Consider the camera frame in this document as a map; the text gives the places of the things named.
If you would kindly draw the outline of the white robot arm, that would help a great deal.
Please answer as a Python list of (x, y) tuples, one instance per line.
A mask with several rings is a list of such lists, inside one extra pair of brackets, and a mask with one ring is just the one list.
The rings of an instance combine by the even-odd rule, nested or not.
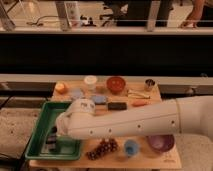
[(75, 100), (55, 120), (60, 135), (76, 140), (201, 134), (213, 140), (213, 96), (194, 96), (96, 115), (89, 99)]

